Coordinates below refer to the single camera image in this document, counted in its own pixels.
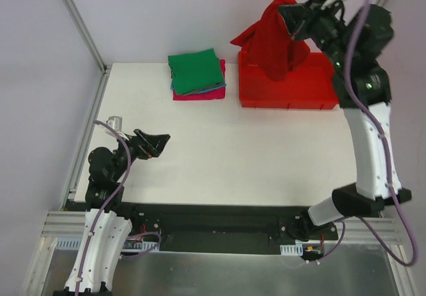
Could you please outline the red t-shirt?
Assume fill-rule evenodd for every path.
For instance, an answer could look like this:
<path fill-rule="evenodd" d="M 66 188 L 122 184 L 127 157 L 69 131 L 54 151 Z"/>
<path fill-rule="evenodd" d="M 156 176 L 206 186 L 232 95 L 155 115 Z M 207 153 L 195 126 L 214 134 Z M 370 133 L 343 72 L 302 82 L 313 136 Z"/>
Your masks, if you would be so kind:
<path fill-rule="evenodd" d="M 284 80 L 310 54 L 310 48 L 304 41 L 291 39 L 278 12 L 279 6 L 296 3 L 296 0 L 273 0 L 258 21 L 230 41 L 246 52 L 248 60 L 273 81 Z"/>

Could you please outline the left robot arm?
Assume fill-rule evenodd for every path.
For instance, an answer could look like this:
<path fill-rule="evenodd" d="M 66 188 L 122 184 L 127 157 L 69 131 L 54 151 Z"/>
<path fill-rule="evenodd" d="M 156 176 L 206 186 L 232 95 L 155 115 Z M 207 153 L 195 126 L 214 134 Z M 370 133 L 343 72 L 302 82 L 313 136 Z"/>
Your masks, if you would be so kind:
<path fill-rule="evenodd" d="M 115 150 L 97 147 L 88 156 L 85 228 L 69 278 L 54 295 L 111 295 L 123 245 L 141 223 L 133 208 L 122 208 L 124 182 L 135 160 L 159 157 L 170 140 L 168 134 L 151 135 L 139 129 L 132 135 L 112 128 L 109 132 L 118 146 Z"/>

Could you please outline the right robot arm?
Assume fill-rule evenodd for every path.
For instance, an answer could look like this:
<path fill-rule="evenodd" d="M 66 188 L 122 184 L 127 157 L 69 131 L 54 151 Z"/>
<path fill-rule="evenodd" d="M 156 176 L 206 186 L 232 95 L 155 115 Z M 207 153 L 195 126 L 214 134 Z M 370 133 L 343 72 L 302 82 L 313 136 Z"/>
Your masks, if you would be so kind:
<path fill-rule="evenodd" d="M 394 35 L 391 13 L 368 4 L 346 23 L 343 1 L 326 1 L 281 5 L 278 13 L 292 40 L 311 39 L 333 65 L 333 89 L 351 132 L 357 176 L 287 225 L 288 235 L 300 241 L 315 239 L 337 220 L 369 217 L 412 198 L 395 171 L 389 76 L 377 62 Z"/>

